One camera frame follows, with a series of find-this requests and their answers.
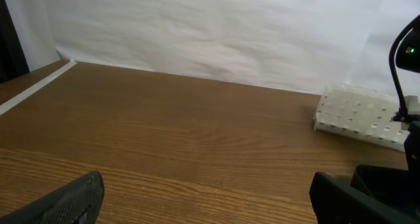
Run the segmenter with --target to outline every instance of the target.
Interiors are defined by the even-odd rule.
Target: white backdrop
[[[320,94],[394,93],[387,55],[420,0],[7,0],[30,68],[76,61]],[[420,75],[401,73],[408,93]]]

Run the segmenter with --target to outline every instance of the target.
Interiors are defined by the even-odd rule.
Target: white wall
[[[33,68],[57,50],[78,61],[307,93],[343,82],[394,93],[388,50],[420,14],[420,0],[7,3]],[[420,93],[420,76],[402,78]]]

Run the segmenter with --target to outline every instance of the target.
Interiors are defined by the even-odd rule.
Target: black device
[[[420,15],[403,29],[389,54],[400,108],[392,120],[409,123],[408,170],[359,165],[350,186],[317,172],[310,199],[319,224],[420,223],[420,116],[408,114],[396,66],[420,73]]]
[[[94,224],[103,199],[102,177],[98,171],[91,171],[0,218],[0,224]]]

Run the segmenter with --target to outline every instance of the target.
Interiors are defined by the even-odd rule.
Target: white perforated panel
[[[404,151],[408,131],[390,119],[398,101],[349,85],[329,85],[318,105],[314,128]]]

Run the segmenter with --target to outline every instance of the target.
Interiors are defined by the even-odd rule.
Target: wooden table
[[[314,131],[319,100],[78,63],[0,116],[0,215],[98,169],[97,223],[316,223],[315,172],[406,167],[401,152]]]

